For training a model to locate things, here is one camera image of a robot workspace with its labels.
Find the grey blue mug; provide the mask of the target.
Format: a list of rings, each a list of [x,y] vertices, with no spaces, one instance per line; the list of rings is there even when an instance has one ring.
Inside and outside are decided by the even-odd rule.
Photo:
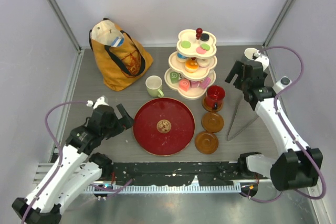
[[[244,54],[242,56],[242,61],[247,62],[247,61],[253,61],[257,59],[260,56],[260,52],[256,48],[246,48],[244,51]]]

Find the metal serving tongs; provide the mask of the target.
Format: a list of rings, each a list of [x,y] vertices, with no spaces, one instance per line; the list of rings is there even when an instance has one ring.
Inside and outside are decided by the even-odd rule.
[[[243,130],[252,125],[257,119],[258,116],[256,112],[252,110],[250,104],[244,100],[241,100],[234,111],[233,119],[230,123],[227,134],[227,140],[233,140]]]

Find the white frosted donut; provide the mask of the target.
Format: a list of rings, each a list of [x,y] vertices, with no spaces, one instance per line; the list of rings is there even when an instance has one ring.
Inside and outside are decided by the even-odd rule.
[[[210,61],[208,59],[198,59],[197,63],[200,67],[206,68],[209,66]]]

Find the red mug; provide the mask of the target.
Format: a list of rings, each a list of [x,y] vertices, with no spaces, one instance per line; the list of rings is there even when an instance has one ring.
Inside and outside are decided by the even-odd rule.
[[[208,106],[216,109],[224,101],[225,90],[221,86],[213,85],[208,87],[205,94],[205,102]]]

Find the pink layered cake slice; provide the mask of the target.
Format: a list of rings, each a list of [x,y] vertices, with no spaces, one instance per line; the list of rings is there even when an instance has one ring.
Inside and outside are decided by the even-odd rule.
[[[206,77],[201,83],[200,83],[200,87],[205,90],[210,84],[211,84],[212,80],[210,77]]]

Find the small green macaron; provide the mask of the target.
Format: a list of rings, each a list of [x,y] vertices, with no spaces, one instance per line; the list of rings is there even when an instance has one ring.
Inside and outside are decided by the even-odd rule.
[[[207,44],[201,44],[201,48],[204,50],[210,50],[210,46]]]

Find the pink macaron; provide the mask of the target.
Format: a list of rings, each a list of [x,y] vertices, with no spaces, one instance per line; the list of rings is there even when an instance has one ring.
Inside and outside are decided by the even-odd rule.
[[[196,48],[196,52],[198,53],[198,54],[205,54],[206,53],[206,50],[205,49],[203,49],[202,47],[197,47]]]

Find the black sandwich cookie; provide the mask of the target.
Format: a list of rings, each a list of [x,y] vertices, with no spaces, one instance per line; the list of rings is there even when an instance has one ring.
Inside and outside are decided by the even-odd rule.
[[[209,34],[202,33],[200,37],[201,41],[209,41]]]

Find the orange glazed donut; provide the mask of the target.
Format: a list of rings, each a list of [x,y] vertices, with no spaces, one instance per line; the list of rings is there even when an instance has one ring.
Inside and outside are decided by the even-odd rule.
[[[199,65],[196,60],[187,60],[184,62],[184,68],[187,72],[193,73],[199,69]]]

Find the magenta swirl roll cake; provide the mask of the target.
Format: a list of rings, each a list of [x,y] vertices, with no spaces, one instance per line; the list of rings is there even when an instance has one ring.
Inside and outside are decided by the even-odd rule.
[[[190,81],[190,87],[191,88],[198,88],[200,86],[200,81]]]

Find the light green mug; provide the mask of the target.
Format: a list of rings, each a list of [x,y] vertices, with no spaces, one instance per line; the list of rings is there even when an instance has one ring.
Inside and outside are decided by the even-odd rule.
[[[163,98],[164,93],[162,91],[162,79],[159,76],[149,76],[145,85],[148,91],[148,94],[153,98]]]

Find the salmon pink swirl roll cake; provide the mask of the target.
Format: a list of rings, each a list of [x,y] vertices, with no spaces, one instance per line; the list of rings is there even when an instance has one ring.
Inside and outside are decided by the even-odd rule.
[[[183,91],[188,91],[190,89],[190,81],[187,79],[181,79],[179,81],[179,88]]]

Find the large green macaron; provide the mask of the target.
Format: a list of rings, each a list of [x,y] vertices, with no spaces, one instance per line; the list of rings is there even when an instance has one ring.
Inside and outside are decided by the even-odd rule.
[[[190,48],[190,47],[191,47],[191,43],[190,43],[189,41],[187,41],[187,40],[183,40],[183,41],[181,41],[180,46],[181,46],[182,48],[187,49],[187,48]]]

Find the blue frosted donut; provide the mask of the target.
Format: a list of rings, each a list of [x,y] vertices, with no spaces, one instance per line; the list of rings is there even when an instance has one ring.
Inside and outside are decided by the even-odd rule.
[[[177,61],[184,63],[187,60],[187,57],[183,56],[182,54],[178,53],[177,56]]]

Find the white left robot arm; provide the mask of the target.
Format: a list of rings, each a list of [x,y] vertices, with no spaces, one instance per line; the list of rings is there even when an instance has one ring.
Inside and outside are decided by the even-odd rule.
[[[103,98],[88,101],[92,115],[83,125],[70,131],[58,158],[37,187],[25,198],[16,198],[13,210],[22,223],[59,223],[68,206],[94,181],[107,180],[113,171],[112,160],[93,150],[103,140],[115,137],[134,124],[122,104],[121,117]]]

